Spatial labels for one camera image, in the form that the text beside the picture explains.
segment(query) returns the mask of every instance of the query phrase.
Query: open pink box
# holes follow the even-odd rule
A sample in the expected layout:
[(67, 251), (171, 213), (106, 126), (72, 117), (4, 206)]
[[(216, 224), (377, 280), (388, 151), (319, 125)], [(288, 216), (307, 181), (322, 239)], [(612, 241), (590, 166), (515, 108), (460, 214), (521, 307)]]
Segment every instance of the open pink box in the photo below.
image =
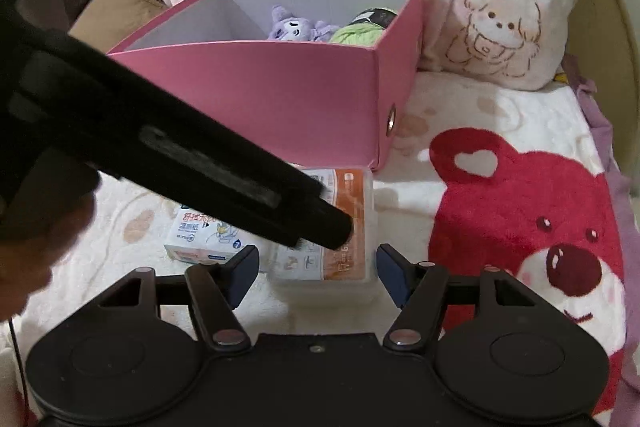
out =
[[(276, 4), (340, 26), (372, 7), (398, 16), (371, 48), (267, 41)], [(376, 169), (414, 82), (422, 24), (422, 0), (185, 0), (110, 56), (286, 161)]]

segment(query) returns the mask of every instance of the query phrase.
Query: bear nose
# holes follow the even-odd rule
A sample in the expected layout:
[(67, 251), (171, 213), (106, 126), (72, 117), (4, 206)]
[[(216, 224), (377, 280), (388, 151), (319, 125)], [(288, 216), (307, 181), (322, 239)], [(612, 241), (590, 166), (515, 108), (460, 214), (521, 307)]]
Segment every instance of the bear nose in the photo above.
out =
[(546, 254), (546, 276), (565, 295), (581, 297), (600, 284), (602, 268), (589, 250), (561, 243)]

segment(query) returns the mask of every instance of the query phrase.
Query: black cable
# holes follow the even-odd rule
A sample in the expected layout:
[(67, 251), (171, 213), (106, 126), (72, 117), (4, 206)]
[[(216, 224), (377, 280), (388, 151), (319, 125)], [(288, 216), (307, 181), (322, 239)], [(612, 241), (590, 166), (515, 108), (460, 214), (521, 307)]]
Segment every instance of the black cable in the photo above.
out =
[(20, 356), (20, 348), (18, 347), (18, 339), (15, 336), (14, 321), (9, 319), (9, 331), (11, 333), (11, 341), (14, 344), (15, 358), (18, 361), (18, 370), (20, 370), (20, 384), (22, 386), (22, 397), (24, 399), (24, 418), (22, 427), (29, 427), (29, 391), (27, 391), (27, 381), (24, 378), (24, 368), (22, 367), (22, 357)]

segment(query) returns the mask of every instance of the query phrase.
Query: beige cushion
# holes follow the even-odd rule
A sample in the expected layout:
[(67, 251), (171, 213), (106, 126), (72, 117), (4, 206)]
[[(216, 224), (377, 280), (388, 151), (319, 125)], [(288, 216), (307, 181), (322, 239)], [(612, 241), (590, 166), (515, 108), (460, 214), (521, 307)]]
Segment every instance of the beige cushion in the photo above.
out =
[(638, 156), (638, 49), (622, 0), (578, 0), (567, 51), (598, 87), (596, 101), (613, 124), (614, 155), (631, 175)]
[[(106, 52), (164, 9), (158, 0), (93, 0), (72, 35)], [(596, 99), (614, 126), (614, 153), (630, 174), (637, 156), (639, 81), (635, 41), (620, 0), (578, 0), (568, 51), (598, 86)]]

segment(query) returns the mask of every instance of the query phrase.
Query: bear eye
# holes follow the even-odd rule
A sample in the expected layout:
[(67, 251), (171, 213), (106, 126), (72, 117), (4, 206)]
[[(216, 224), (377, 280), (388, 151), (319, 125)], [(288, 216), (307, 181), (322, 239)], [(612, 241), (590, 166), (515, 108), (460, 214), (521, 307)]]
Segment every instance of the bear eye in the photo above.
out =
[(593, 229), (587, 229), (584, 231), (584, 235), (587, 238), (587, 241), (590, 243), (597, 243), (598, 241), (598, 232)]
[(540, 216), (538, 219), (536, 219), (536, 226), (543, 232), (551, 232), (551, 221), (544, 216)]

